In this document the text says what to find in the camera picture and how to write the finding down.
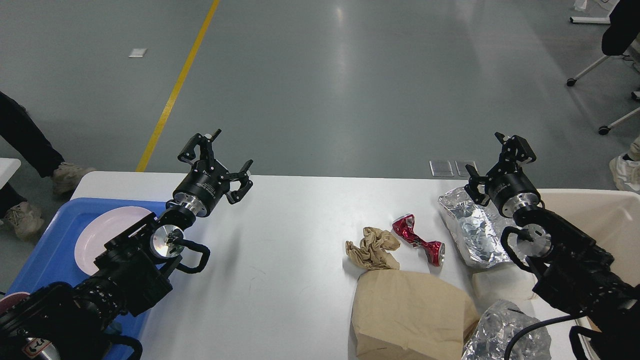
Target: black cable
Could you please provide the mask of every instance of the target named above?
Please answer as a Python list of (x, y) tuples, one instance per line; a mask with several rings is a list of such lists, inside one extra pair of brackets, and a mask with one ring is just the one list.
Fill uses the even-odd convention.
[(207, 262), (209, 261), (209, 256), (211, 255), (211, 251), (208, 247), (187, 239), (174, 239), (173, 243), (176, 245), (182, 245), (189, 250), (193, 250), (202, 254), (200, 256), (200, 262), (198, 266), (190, 268), (184, 264), (178, 264), (178, 266), (176, 266), (176, 269), (187, 274), (196, 274), (204, 270), (205, 266), (207, 266)]
[(541, 327), (545, 327), (545, 326), (552, 325), (552, 324), (555, 324), (555, 323), (565, 322), (565, 321), (568, 321), (568, 320), (579, 319), (579, 318), (582, 318), (583, 316), (584, 316), (583, 314), (560, 316), (559, 318), (553, 318), (553, 319), (537, 322), (537, 323), (535, 323), (533, 325), (529, 325), (526, 328), (518, 331), (518, 333), (515, 334), (511, 338), (511, 340), (509, 340), (509, 343), (507, 344), (507, 348), (504, 350), (504, 360), (509, 360), (509, 356), (511, 356), (511, 351), (513, 350), (513, 347), (516, 345), (516, 342), (522, 336), (525, 336), (527, 333), (529, 333), (529, 332), (531, 332), (533, 330), (539, 329)]
[(515, 251), (513, 251), (511, 246), (509, 246), (509, 235), (510, 234), (521, 234), (521, 233), (524, 236), (528, 236), (528, 234), (526, 233), (526, 230), (518, 229), (517, 227), (513, 227), (513, 226), (505, 227), (504, 230), (502, 230), (502, 236), (500, 236), (500, 245), (502, 245), (502, 248), (504, 249), (504, 251), (509, 256), (509, 259), (511, 259), (511, 261), (513, 261), (513, 263), (518, 268), (533, 274), (533, 271), (531, 270), (531, 267), (525, 265), (522, 262), (522, 260), (520, 260), (520, 258), (516, 255)]
[(132, 338), (130, 336), (124, 335), (108, 335), (104, 334), (104, 337), (107, 338), (110, 342), (119, 345), (125, 345), (133, 349), (133, 354), (131, 354), (127, 360), (140, 360), (142, 357), (142, 344), (136, 338)]
[(578, 325), (572, 326), (571, 330), (569, 330), (569, 342), (571, 343), (571, 349), (573, 350), (576, 360), (589, 360), (587, 355), (584, 353), (579, 335), (593, 340), (601, 337), (602, 333)]

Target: person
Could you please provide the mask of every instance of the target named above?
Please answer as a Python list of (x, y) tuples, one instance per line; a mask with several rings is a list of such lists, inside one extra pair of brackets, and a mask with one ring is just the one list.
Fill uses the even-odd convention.
[(640, 136), (638, 136), (625, 154), (609, 162), (613, 181), (619, 190), (640, 194)]
[(622, 55), (640, 33), (640, 1), (620, 0), (609, 14), (611, 25), (602, 35), (602, 53)]
[[(67, 163), (31, 120), (26, 109), (0, 92), (0, 136), (15, 148), (41, 177), (50, 177), (53, 192), (75, 190), (80, 179), (94, 168)], [(20, 196), (10, 184), (0, 189), (0, 217), (12, 225), (21, 240), (36, 238), (44, 224), (42, 211)]]

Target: sticker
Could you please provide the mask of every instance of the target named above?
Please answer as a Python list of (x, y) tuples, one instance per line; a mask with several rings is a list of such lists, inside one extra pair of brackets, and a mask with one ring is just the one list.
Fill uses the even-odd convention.
[(22, 348), (22, 352), (30, 359), (34, 359), (49, 345), (51, 345), (51, 341), (35, 338), (31, 340), (24, 348)]

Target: brown paper bag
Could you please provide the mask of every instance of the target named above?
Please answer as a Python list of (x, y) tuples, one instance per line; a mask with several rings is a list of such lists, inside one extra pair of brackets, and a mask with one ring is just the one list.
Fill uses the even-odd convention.
[(400, 270), (360, 276), (351, 314), (360, 360), (460, 360), (478, 319), (464, 291)]

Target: sneaker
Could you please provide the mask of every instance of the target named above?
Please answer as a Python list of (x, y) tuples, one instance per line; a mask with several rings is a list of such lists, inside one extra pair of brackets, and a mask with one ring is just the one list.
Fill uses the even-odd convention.
[(609, 162), (613, 181), (619, 190), (640, 193), (640, 161), (624, 160), (623, 156)]
[(4, 220), (13, 226), (15, 234), (23, 241), (37, 238), (44, 220), (42, 211), (37, 206), (23, 201), (6, 212)]
[(95, 171), (94, 168), (81, 168), (71, 163), (62, 163), (53, 171), (53, 193), (62, 194), (75, 190), (80, 180), (86, 174)]

